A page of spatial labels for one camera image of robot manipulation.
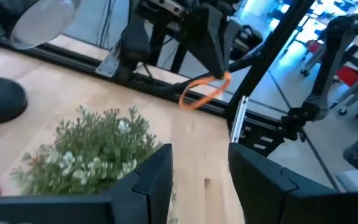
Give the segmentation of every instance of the metal frame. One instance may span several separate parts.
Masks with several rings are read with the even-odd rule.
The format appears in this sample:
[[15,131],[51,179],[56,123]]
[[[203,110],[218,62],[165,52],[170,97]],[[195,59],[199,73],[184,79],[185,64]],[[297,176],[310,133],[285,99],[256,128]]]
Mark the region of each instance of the metal frame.
[[[232,123],[235,120],[237,106],[241,98],[243,96],[250,96],[281,49],[284,47],[286,41],[290,38],[292,32],[296,29],[303,16],[307,13],[313,2],[314,0],[294,1],[294,3],[290,6],[289,10],[285,14],[284,18],[280,21],[277,28],[272,32],[272,34],[269,35],[261,47],[254,50],[254,53],[250,54],[248,57],[230,64],[230,72],[235,72],[249,66],[252,67],[229,103],[223,102],[221,100],[212,100],[207,105],[202,106],[200,110],[215,116],[225,118],[230,130],[232,128]],[[154,28],[155,33],[157,33],[157,31],[161,31],[161,29],[165,29],[163,24],[157,24]],[[161,44],[162,41],[162,38],[153,35],[150,41],[151,48]],[[115,84],[122,85],[133,90],[163,98],[175,103],[178,102],[180,95],[187,86],[187,83],[191,81],[189,80],[181,84],[172,85],[170,83],[146,77],[143,74],[132,72],[133,79],[129,82],[124,82],[116,77],[109,78],[98,75],[95,71],[102,61],[71,52],[51,44],[43,44],[29,50],[17,50],[14,49],[5,38],[0,37],[0,47],[18,52],[20,54],[28,55],[30,57],[35,57],[55,65],[69,68],[77,72],[84,73],[85,75],[101,78],[103,80],[113,82]],[[185,52],[185,49],[179,48],[177,55],[175,56],[176,60],[172,65],[171,70],[173,72],[179,71],[180,64],[183,61]],[[160,52],[153,53],[154,54],[149,59],[149,63],[151,65],[156,65]],[[160,91],[160,89],[156,90],[154,88],[155,86],[163,87],[166,91]],[[189,91],[185,100],[195,101],[202,97],[204,96],[199,93]],[[293,136],[286,135],[285,131],[281,128],[279,120],[269,118],[249,110],[246,113],[244,124],[245,125],[243,130],[245,136],[240,139],[239,142],[265,156],[269,155],[278,145],[283,143],[284,138],[293,139]],[[256,148],[256,145],[262,145],[265,146],[265,148]]]

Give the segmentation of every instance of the green plant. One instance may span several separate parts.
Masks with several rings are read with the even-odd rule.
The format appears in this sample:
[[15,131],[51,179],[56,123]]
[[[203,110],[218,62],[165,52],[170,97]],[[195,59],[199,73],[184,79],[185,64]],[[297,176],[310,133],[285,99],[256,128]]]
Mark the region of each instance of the green plant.
[[[75,122],[59,122],[53,144],[40,146],[35,155],[25,153],[24,166],[12,171],[22,194],[98,194],[161,146],[134,106],[129,118],[119,118],[119,109],[100,115],[80,107],[79,112]],[[170,216],[168,222],[176,223],[177,218]]]

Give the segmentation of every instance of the metal bracket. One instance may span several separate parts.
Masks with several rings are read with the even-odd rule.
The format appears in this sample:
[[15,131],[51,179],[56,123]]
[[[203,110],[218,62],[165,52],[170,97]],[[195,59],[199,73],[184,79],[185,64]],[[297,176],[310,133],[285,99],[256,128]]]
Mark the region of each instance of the metal bracket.
[[112,49],[109,55],[100,63],[96,69],[96,73],[104,77],[112,78],[118,69],[119,60],[118,53]]
[[188,11],[186,10],[186,8],[184,8],[183,6],[181,6],[179,3],[177,3],[176,1],[172,1],[172,0],[150,0],[150,2],[170,11],[172,14],[174,14],[175,16],[181,18],[182,15],[187,14]]
[[243,96],[240,100],[239,106],[237,107],[236,117],[234,118],[234,123],[232,125],[230,142],[237,143],[240,139],[242,125],[244,124],[244,119],[246,118],[248,97]]

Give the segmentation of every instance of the wooden tabletop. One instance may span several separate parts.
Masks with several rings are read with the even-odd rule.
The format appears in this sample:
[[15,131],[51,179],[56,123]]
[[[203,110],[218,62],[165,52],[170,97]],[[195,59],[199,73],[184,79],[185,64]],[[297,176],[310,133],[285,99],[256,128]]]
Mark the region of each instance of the wooden tabletop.
[[[58,37],[52,44],[103,59],[107,52],[91,45]],[[153,68],[155,78],[178,82],[183,77]],[[74,119],[76,108],[93,111],[130,105],[150,122],[150,132],[173,144],[175,211],[179,223],[244,223],[227,164],[229,133],[226,120],[200,111],[183,111],[178,105],[123,86],[52,65],[0,48],[0,76],[19,82],[29,98],[27,110],[0,125],[0,186],[3,196],[18,195],[9,175],[25,152],[53,143],[61,118]],[[198,89],[209,92],[212,87]]]

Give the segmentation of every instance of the black cable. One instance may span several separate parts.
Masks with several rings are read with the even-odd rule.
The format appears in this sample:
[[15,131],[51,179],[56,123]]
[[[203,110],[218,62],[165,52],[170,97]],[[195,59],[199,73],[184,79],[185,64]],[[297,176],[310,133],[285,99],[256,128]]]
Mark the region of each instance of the black cable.
[[105,45],[106,41],[107,41],[107,49],[110,48],[110,22],[111,22],[112,11],[114,9],[114,5],[115,5],[116,1],[118,1],[118,0],[112,1],[112,4],[110,5],[110,13],[108,14],[108,24],[107,24],[106,36],[104,38],[104,43],[103,43],[103,45]]
[[173,40],[173,38],[175,38],[175,36],[172,36],[171,38],[169,38],[167,41],[165,41],[164,43],[162,43],[162,45],[156,46],[153,49],[151,49],[151,52],[153,52],[154,50],[158,50],[160,48],[162,48],[165,44],[169,43],[171,40]]
[[152,80],[153,86],[155,87],[155,79],[154,79],[152,73],[150,72],[149,67],[145,63],[142,63],[142,65],[146,69],[147,74],[149,74],[149,77]]
[[177,47],[175,47],[175,49],[173,49],[172,53],[167,57],[167,59],[165,59],[164,63],[162,64],[162,67],[164,67],[165,63],[168,61],[168,59],[172,57],[173,53],[175,53],[178,48],[179,48],[179,44],[177,45]]
[[106,2],[104,3],[103,12],[102,12],[102,15],[101,15],[100,21],[99,21],[98,34],[96,36],[96,44],[98,44],[98,42],[99,42],[99,45],[101,45],[100,44],[101,43],[101,38],[103,36],[102,33],[100,33],[100,31],[101,31],[102,21],[103,21],[104,15],[106,13],[106,9],[108,8],[107,3],[108,3],[108,0],[106,0]]
[[101,48],[103,48],[103,37],[104,37],[104,33],[106,31],[108,15],[109,15],[109,10],[110,10],[110,3],[111,3],[111,0],[106,0],[106,4],[108,5],[108,8],[107,8],[107,12],[106,12],[106,17],[104,18],[104,25],[103,25],[102,33],[100,35],[100,40],[99,40],[99,46]]
[[100,36],[100,41],[99,41],[99,46],[101,48],[104,48],[103,44],[106,43],[106,39],[108,38],[108,31],[109,31],[109,25],[110,25],[110,20],[111,20],[111,13],[112,13],[112,7],[115,3],[115,1],[117,0],[108,0],[108,10],[106,13],[106,18],[104,20],[104,25],[103,25],[103,29],[102,29],[102,34]]
[[189,79],[187,81],[173,84],[173,86],[164,87],[164,89],[160,90],[160,93],[163,94],[163,95],[172,95],[172,94],[176,94],[178,92],[183,92],[183,91],[185,91],[186,87],[191,82],[193,82],[195,80],[199,80],[200,78],[208,77],[208,76],[209,76],[209,74],[206,73],[206,74],[202,74],[202,75],[199,75],[197,77],[194,77],[192,79]]

